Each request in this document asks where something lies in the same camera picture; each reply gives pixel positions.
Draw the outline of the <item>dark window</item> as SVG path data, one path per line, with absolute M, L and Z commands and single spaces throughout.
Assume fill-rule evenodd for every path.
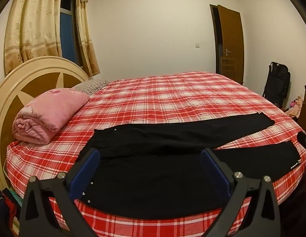
M 60 40 L 62 57 L 83 67 L 76 24 L 75 0 L 60 2 Z

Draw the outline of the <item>striped grey pillow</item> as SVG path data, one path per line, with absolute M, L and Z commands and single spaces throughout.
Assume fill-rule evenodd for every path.
M 94 79 L 77 84 L 74 87 L 72 87 L 72 89 L 91 96 L 94 95 L 96 92 L 100 91 L 101 89 L 103 89 L 104 87 L 106 87 L 109 83 L 110 82 L 106 80 Z

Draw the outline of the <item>clothes heap beside bed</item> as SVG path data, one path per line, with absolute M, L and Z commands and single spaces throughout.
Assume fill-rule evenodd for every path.
M 13 230 L 14 218 L 19 220 L 21 206 L 14 196 L 5 189 L 0 190 L 0 236 L 18 236 Z

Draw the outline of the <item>cream round headboard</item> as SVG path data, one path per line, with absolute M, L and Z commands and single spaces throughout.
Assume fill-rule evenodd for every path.
M 0 84 L 0 189 L 10 186 L 3 172 L 6 147 L 14 141 L 12 123 L 16 114 L 38 95 L 55 88 L 71 88 L 89 77 L 68 59 L 43 56 L 26 61 Z

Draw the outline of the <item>red plaid bed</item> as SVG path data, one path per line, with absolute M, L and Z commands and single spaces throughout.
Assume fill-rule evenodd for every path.
M 100 163 L 75 199 L 99 236 L 201 236 L 224 201 L 204 173 L 210 148 L 248 178 L 269 176 L 282 203 L 298 186 L 300 126 L 222 75 L 188 72 L 112 82 L 44 145 L 12 142 L 7 173 L 24 196 L 29 178 L 67 172 L 90 148 Z

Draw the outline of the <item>beige right curtain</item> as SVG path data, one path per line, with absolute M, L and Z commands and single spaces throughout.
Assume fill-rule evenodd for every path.
M 93 76 L 100 74 L 100 70 L 89 33 L 87 17 L 88 1 L 89 0 L 75 0 L 75 12 L 83 70 L 89 78 L 92 78 Z

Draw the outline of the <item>brown wooden door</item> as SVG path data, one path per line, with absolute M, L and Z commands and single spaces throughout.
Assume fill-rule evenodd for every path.
M 245 46 L 241 15 L 221 5 L 210 5 L 215 36 L 216 73 L 243 84 Z

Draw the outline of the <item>beige curtain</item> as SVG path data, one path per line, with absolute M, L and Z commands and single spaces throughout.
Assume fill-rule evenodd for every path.
M 89 33 L 87 17 L 88 1 L 89 0 L 75 0 L 75 12 L 83 70 L 89 78 L 92 78 L 93 76 L 100 74 L 100 70 Z
M 13 0 L 4 44 L 4 72 L 42 56 L 62 56 L 61 0 Z

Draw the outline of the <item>black folding chair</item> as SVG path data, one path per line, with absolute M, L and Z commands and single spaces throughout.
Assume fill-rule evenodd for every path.
M 290 78 L 291 74 L 286 65 L 271 62 L 262 96 L 281 109 L 288 94 Z

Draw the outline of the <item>black pants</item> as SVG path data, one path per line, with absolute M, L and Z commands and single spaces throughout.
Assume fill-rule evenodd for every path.
M 123 124 L 95 130 L 91 148 L 100 162 L 80 201 L 99 211 L 136 219 L 172 219 L 221 208 L 201 152 L 211 149 L 232 171 L 276 181 L 300 155 L 291 141 L 250 148 L 224 145 L 265 130 L 274 121 L 263 113 L 167 124 Z

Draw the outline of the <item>beige left curtain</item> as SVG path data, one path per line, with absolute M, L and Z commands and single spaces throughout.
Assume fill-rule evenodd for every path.
M 4 44 L 4 72 L 42 56 L 62 56 L 61 0 L 13 0 Z

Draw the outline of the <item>folded pink quilt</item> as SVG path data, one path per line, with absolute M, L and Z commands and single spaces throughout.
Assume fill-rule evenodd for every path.
M 18 112 L 12 133 L 19 141 L 48 144 L 89 99 L 88 94 L 70 88 L 48 90 Z

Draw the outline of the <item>pink clothes pile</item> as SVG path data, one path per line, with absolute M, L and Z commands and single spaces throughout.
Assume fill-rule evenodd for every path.
M 288 115 L 290 118 L 298 119 L 301 113 L 301 109 L 303 106 L 303 99 L 299 95 L 291 104 L 288 110 L 285 111 L 285 114 Z

